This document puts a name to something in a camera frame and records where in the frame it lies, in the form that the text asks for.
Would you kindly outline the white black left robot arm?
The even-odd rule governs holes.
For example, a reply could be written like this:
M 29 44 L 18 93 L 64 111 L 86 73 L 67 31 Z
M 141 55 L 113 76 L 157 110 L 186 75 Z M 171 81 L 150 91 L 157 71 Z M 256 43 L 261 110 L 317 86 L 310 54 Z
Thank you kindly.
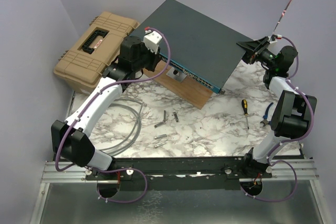
M 56 120 L 52 124 L 51 137 L 57 171 L 64 171 L 59 166 L 60 158 L 64 158 L 71 162 L 71 166 L 97 169 L 104 179 L 115 175 L 114 158 L 95 148 L 89 136 L 106 109 L 128 85 L 140 82 L 136 73 L 143 69 L 155 70 L 161 60 L 159 44 L 165 39 L 163 34 L 154 30 L 148 30 L 142 39 L 125 37 L 116 60 L 105 69 L 98 85 L 82 106 L 65 121 Z

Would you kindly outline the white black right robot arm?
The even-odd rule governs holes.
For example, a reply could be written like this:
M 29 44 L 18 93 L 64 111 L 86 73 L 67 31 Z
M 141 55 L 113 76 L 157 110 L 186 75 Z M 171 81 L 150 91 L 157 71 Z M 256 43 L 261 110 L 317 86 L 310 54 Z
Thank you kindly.
M 304 139 L 313 126 L 317 98 L 294 87 L 288 73 L 292 64 L 299 62 L 296 47 L 293 44 L 284 46 L 277 54 L 268 50 L 271 42 L 282 38 L 281 35 L 273 35 L 237 43 L 245 50 L 245 63 L 252 65 L 260 62 L 265 70 L 265 87 L 279 98 L 271 120 L 264 118 L 262 121 L 270 125 L 270 133 L 244 156 L 240 170 L 246 177 L 269 171 L 273 157 L 288 143 Z

